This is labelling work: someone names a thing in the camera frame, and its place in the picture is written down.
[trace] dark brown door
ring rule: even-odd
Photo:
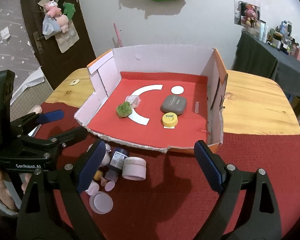
[[[61,53],[54,37],[47,40],[39,40],[43,50],[43,52],[39,53],[33,33],[38,32],[39,36],[42,36],[42,21],[45,15],[38,5],[40,0],[20,1],[26,29],[34,48],[34,54],[53,89],[74,70],[86,67],[88,63],[95,60],[96,56],[88,36],[78,0],[65,0],[74,4],[76,12],[72,21],[79,35],[79,40],[64,53]]]

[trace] plastic bag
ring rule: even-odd
[[[130,107],[137,108],[141,102],[141,99],[139,96],[127,96],[125,102],[130,103]]]
[[[47,40],[59,32],[61,32],[60,25],[54,18],[50,18],[46,14],[42,22],[42,34],[44,35],[45,39]]]

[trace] wooden table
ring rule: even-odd
[[[297,118],[283,91],[271,79],[228,70],[224,132],[237,134],[300,134]],[[74,79],[80,79],[70,86]],[[46,100],[80,107],[94,92],[87,68],[74,71]]]

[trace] white circle cutout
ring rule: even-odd
[[[180,95],[183,93],[183,91],[184,91],[184,88],[181,86],[175,86],[175,87],[171,88],[171,93],[175,94],[175,95]]]

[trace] blue gripper pad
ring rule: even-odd
[[[64,116],[65,113],[62,110],[56,110],[46,114],[39,114],[37,118],[37,123],[45,124],[45,123],[61,120]]]
[[[101,162],[106,154],[106,144],[104,141],[97,140],[89,149],[93,151],[90,157],[86,160],[85,165],[81,169],[78,175],[77,192],[80,194],[84,190],[87,190],[99,169]]]
[[[213,191],[221,193],[223,191],[221,173],[199,141],[194,144],[194,156],[197,159],[201,170],[206,176],[211,189]]]

